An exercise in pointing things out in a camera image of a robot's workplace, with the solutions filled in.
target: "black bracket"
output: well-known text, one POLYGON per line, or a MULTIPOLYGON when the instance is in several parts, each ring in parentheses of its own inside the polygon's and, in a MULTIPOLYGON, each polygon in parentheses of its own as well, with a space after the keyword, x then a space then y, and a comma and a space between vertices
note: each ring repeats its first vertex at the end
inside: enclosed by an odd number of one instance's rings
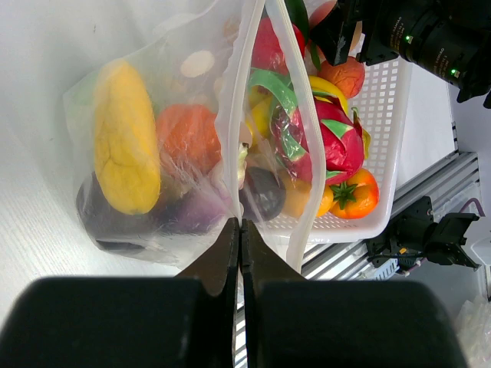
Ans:
POLYGON ((473 214, 450 213, 436 223, 431 198, 425 196, 393 218, 382 234, 367 241, 369 259, 376 268, 385 258, 397 258, 400 268, 408 270, 423 257, 439 265, 478 268, 462 248, 464 234, 477 219, 473 214))

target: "yellow fruit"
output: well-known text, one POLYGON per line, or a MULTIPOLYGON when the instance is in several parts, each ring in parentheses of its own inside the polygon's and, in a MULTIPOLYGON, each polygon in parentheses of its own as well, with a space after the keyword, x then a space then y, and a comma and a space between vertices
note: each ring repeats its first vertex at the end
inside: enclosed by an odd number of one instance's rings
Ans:
MULTIPOLYGON (((343 107, 344 113, 348 115, 348 100, 346 100, 346 97, 343 95, 341 90, 337 88, 333 83, 326 81, 325 79, 322 79, 320 77, 315 77, 313 75, 308 76, 308 80, 310 81, 310 87, 312 91, 320 91, 320 92, 327 92, 328 94, 333 94, 337 98, 339 98, 339 101, 341 102, 341 105, 343 107)), ((321 101, 327 101, 330 102, 329 100, 322 98, 322 97, 316 97, 318 100, 321 101)))
POLYGON ((249 107, 254 108, 259 102, 263 101, 267 96, 271 96, 271 92, 260 86, 254 86, 249 93, 249 107))
POLYGON ((319 210, 317 211, 317 215, 315 217, 322 217, 332 207, 332 202, 334 201, 334 193, 332 192, 329 186, 326 186, 324 189, 324 194, 322 195, 321 205, 319 206, 319 210))
MULTIPOLYGON (((280 178, 285 184, 286 191, 286 200, 282 214, 299 219, 302 213, 304 213, 304 208, 310 198, 311 185, 299 179, 292 179, 286 172, 281 172, 280 178)), ((333 201, 334 193, 331 188, 326 186, 322 195, 321 205, 315 217, 322 217, 328 213, 333 201)))
POLYGON ((252 134, 252 145, 259 142, 259 136, 267 140, 270 136, 269 130, 269 108, 271 106, 272 96, 263 99, 255 105, 250 115, 245 119, 247 127, 252 134))
POLYGON ((159 198, 160 164, 152 103, 126 61, 102 69, 95 90, 94 166, 107 201, 122 213, 149 212, 159 198))
POLYGON ((281 172, 280 177, 285 184, 286 200, 282 214, 299 219, 310 198, 311 185, 299 179, 292 180, 286 172, 281 172))

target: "camera lens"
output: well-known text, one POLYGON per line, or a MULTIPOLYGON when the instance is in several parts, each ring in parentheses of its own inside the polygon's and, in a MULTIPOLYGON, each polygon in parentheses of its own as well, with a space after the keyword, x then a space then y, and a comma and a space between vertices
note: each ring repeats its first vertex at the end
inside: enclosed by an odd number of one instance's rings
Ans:
POLYGON ((430 0, 398 2, 383 27, 382 44, 458 87, 466 83, 483 43, 478 31, 442 18, 441 9, 430 0))

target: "dragon fruit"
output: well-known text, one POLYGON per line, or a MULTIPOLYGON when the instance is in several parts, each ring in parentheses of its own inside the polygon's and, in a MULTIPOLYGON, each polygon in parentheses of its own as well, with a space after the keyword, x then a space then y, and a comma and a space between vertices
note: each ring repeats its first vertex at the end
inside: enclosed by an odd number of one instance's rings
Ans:
MULTIPOLYGON (((363 130, 356 110, 353 123, 344 113, 337 97, 322 97, 330 102, 315 99, 315 108, 325 148, 325 185, 332 186, 350 179, 363 165, 363 130)), ((298 109, 291 119, 281 110, 272 121, 272 135, 277 157, 290 175, 311 182, 311 159, 298 109)))

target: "white wall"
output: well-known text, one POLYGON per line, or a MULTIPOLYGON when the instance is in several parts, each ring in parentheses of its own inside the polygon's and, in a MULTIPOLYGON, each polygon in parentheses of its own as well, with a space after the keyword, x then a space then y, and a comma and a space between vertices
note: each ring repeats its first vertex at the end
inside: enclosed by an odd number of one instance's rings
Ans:
POLYGON ((457 103, 459 90, 450 86, 453 118, 461 151, 477 152, 484 212, 491 214, 491 110, 483 107, 484 97, 457 103))

